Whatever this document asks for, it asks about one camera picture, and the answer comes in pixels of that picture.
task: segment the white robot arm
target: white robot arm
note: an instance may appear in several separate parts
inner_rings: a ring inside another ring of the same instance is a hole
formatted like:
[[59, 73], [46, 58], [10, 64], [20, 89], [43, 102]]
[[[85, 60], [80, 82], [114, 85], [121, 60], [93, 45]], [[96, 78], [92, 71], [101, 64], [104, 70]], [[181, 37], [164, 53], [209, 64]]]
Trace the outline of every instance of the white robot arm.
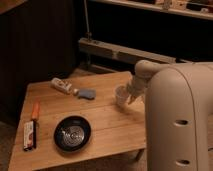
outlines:
[[213, 111], [213, 63], [139, 61], [127, 83], [130, 103], [146, 91], [149, 171], [209, 171], [207, 116]]

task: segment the black bowl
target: black bowl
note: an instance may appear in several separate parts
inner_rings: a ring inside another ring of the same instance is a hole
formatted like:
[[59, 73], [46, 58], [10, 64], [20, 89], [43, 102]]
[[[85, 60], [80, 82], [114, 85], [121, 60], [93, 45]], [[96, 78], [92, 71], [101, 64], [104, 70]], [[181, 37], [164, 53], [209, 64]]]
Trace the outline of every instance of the black bowl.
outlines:
[[82, 148], [89, 140], [91, 127], [89, 122], [80, 116], [63, 119], [54, 133], [55, 144], [63, 151], [75, 151]]

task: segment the blue sponge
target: blue sponge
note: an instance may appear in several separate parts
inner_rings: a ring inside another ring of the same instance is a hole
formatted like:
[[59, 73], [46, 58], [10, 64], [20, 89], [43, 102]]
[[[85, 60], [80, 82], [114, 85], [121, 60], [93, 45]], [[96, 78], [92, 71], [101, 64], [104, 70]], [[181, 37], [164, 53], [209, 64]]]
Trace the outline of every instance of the blue sponge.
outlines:
[[95, 99], [95, 96], [96, 96], [96, 92], [95, 90], [92, 90], [92, 89], [80, 89], [78, 91], [78, 98], [93, 100]]

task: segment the metal rack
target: metal rack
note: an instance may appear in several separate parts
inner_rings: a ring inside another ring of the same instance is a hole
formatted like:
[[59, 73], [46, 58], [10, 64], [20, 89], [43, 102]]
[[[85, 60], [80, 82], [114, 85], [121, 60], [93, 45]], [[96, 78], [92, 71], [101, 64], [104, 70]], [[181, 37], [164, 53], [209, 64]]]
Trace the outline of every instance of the metal rack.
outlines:
[[[78, 43], [79, 43], [80, 51], [85, 52], [87, 54], [88, 67], [91, 65], [91, 55], [123, 61], [130, 64], [135, 64], [138, 60], [141, 60], [141, 59], [148, 59], [151, 61], [156, 61], [161, 63], [175, 63], [176, 58], [92, 39], [92, 33], [90, 31], [90, 25], [89, 25], [87, 1], [95, 1], [100, 3], [113, 4], [113, 5], [122, 5], [122, 6], [130, 7], [130, 8], [146, 9], [146, 10], [152, 10], [152, 11], [158, 11], [158, 12], [180, 14], [184, 16], [191, 16], [191, 17], [193, 16], [197, 18], [213, 20], [212, 14], [198, 15], [196, 12], [192, 12], [192, 11], [189, 12], [189, 11], [170, 9], [171, 0], [164, 0], [164, 4], [162, 6], [145, 4], [140, 2], [133, 2], [133, 1], [126, 1], [126, 0], [84, 0], [87, 32], [86, 32], [86, 38], [81, 38]], [[187, 60], [182, 60], [182, 59], [179, 59], [179, 60], [183, 62], [189, 62]]]

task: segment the white cup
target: white cup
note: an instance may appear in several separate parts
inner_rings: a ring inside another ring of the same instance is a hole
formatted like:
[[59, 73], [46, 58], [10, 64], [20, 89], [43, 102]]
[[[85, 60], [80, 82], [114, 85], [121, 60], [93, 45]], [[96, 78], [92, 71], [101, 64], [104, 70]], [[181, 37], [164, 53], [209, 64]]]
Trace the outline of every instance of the white cup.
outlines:
[[126, 91], [125, 86], [121, 85], [115, 89], [116, 104], [123, 107], [129, 97], [129, 93]]

